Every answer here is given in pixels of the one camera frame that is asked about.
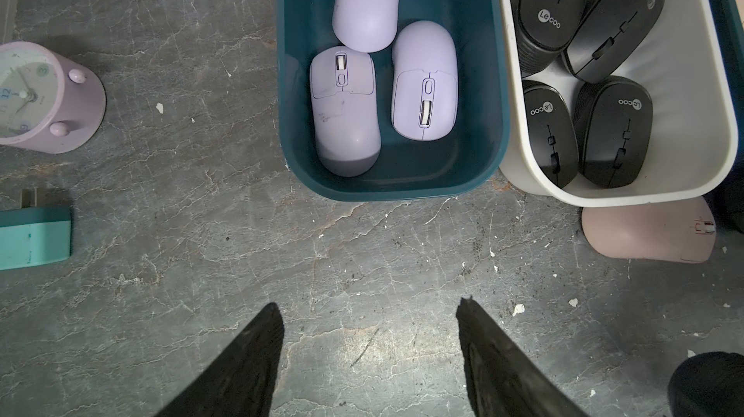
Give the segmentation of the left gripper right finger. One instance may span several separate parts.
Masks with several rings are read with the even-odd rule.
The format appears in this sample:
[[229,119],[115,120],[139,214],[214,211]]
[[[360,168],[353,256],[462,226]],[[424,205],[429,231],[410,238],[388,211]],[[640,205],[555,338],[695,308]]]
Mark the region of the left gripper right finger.
[[466,389],[477,416],[584,416],[474,300],[456,311]]

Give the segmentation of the pink mouse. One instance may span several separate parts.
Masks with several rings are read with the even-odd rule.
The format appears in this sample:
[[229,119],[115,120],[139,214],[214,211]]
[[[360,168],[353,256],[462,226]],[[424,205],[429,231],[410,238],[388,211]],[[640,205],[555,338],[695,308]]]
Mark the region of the pink mouse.
[[686,264],[709,260],[717,236],[713,213],[702,197],[585,208],[581,228],[589,245],[603,256]]

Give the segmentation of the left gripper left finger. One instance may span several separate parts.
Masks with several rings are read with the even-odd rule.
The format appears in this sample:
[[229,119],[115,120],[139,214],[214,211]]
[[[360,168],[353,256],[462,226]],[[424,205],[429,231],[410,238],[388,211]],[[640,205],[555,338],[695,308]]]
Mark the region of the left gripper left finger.
[[160,416],[267,416],[275,390],[285,327],[269,303]]

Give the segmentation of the purple mouse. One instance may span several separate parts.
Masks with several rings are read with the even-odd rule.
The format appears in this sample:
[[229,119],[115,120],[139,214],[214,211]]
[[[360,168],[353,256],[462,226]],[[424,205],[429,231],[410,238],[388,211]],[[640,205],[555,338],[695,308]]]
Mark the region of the purple mouse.
[[458,75],[455,43],[432,21],[406,26],[393,44],[391,122],[401,136],[437,141],[455,126]]
[[340,177],[364,174],[382,145],[372,58],[346,46],[331,47],[312,60],[309,81],[321,163]]
[[335,0],[332,29],[345,46],[376,53],[393,43],[399,0]]

